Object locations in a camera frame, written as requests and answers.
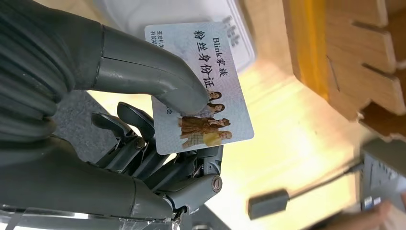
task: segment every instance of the table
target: table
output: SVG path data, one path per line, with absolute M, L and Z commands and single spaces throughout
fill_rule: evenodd
M 106 22 L 91 0 L 38 0 L 53 8 Z M 280 188 L 290 194 L 344 171 L 360 144 L 373 137 L 350 123 L 292 74 L 282 0 L 241 0 L 258 59 L 239 79 L 255 137 L 225 146 L 223 190 L 207 206 L 234 230 L 298 230 L 358 199 L 358 177 L 346 176 L 292 200 L 287 210 L 250 221 L 248 199 Z M 119 101 L 152 115 L 148 95 L 89 92 L 115 115 Z

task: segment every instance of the photo of women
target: photo of women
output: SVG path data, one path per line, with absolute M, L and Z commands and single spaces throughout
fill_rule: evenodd
M 230 121 L 226 118 L 215 120 L 214 118 L 197 118 L 193 116 L 185 116 L 178 118 L 178 125 L 181 127 L 181 138 L 185 135 L 192 133 L 202 132 L 211 133 L 218 131 L 219 128 L 223 128 L 230 125 Z
M 206 144 L 208 147 L 221 145 L 221 141 L 225 139 L 231 139 L 233 134 L 230 131 L 216 131 L 212 133 L 192 133 L 186 135 L 184 138 L 187 138 L 182 144 L 182 148 L 186 149 L 194 145 Z
M 207 103 L 207 105 L 204 107 L 204 109 L 196 114 L 180 114 L 181 116 L 198 116 L 201 118 L 205 117 L 213 117 L 215 114 L 223 111 L 226 107 L 223 104 L 212 104 L 212 103 Z
M 222 96 L 222 94 L 220 92 L 218 92 L 218 91 L 209 91 L 209 90 L 206 90 L 206 91 L 207 91 L 207 94 L 210 97 L 209 101 L 219 99 Z

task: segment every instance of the gray device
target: gray device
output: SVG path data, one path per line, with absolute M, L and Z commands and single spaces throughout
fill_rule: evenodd
M 364 169 L 361 174 L 361 208 L 370 209 L 383 200 L 390 200 L 402 211 L 405 206 L 400 193 L 406 191 L 406 143 L 385 142 L 379 138 L 361 148 Z
M 92 116 L 118 140 L 96 164 L 52 135 L 57 103 L 75 89 L 147 93 L 178 112 L 200 111 L 205 88 L 164 49 L 32 0 L 2 0 L 0 80 L 3 207 L 179 221 L 221 190 L 221 146 L 178 153 L 162 165 L 152 118 L 125 103 L 119 117 Z

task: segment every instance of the finger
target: finger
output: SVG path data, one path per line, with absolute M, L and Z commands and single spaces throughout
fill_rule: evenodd
M 402 192 L 400 194 L 400 197 L 402 198 L 403 206 L 405 206 L 405 210 L 406 210 L 406 191 Z
M 375 208 L 361 212 L 342 223 L 337 223 L 325 230 L 369 230 L 381 225 L 388 217 L 392 204 L 388 201 L 382 202 Z

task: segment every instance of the black cable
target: black cable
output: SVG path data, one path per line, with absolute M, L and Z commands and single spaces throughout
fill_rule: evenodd
M 308 188 L 298 194 L 293 195 L 292 197 L 289 196 L 288 191 L 286 189 L 281 189 L 278 191 L 274 191 L 268 194 L 260 195 L 257 197 L 252 197 L 248 200 L 248 216 L 250 219 L 257 219 L 269 214 L 273 214 L 276 212 L 284 211 L 286 209 L 287 203 L 289 200 L 295 199 L 299 196 L 302 196 L 310 191 L 313 191 L 317 188 L 320 188 L 324 185 L 327 185 L 337 179 L 350 174 L 355 173 L 364 168 L 364 163 L 360 162 L 350 168 L 348 168 L 345 172 L 324 181 L 314 187 Z
M 308 189 L 306 189 L 306 190 L 304 190 L 304 191 L 302 191 L 302 192 L 299 192 L 299 193 L 297 193 L 297 194 L 291 196 L 289 200 L 295 199 L 295 198 L 297 198 L 297 197 L 299 197 L 299 196 L 302 196 L 302 195 L 304 195 L 304 194 L 306 194 L 306 193 L 309 193 L 310 191 L 313 191 L 313 190 L 315 190 L 315 189 L 318 189 L 318 188 L 320 188 L 320 187 L 323 187 L 324 185 L 327 185 L 327 184 L 329 184 L 329 183 L 332 183 L 332 182 L 334 182 L 334 181 L 340 179 L 341 177 L 343 177 L 343 176 L 345 176 L 345 175 L 347 175 L 347 174 L 356 173 L 356 172 L 362 170 L 363 168 L 364 168 L 364 162 L 359 162 L 358 164 L 356 164 L 356 165 L 354 165 L 354 166 L 348 168 L 348 169 L 347 169 L 345 172 L 343 172 L 342 174 L 339 174 L 339 175 L 337 175 L 337 176 L 335 176 L 335 177 L 333 177 L 333 178 L 331 178 L 331 179 L 328 179 L 328 180 L 326 180 L 326 181 L 324 181 L 324 182 L 322 182 L 322 183 L 320 183 L 320 184 L 318 184 L 318 185 L 316 185 L 316 186 L 314 186 L 314 187 L 310 187 L 310 188 L 308 188 Z

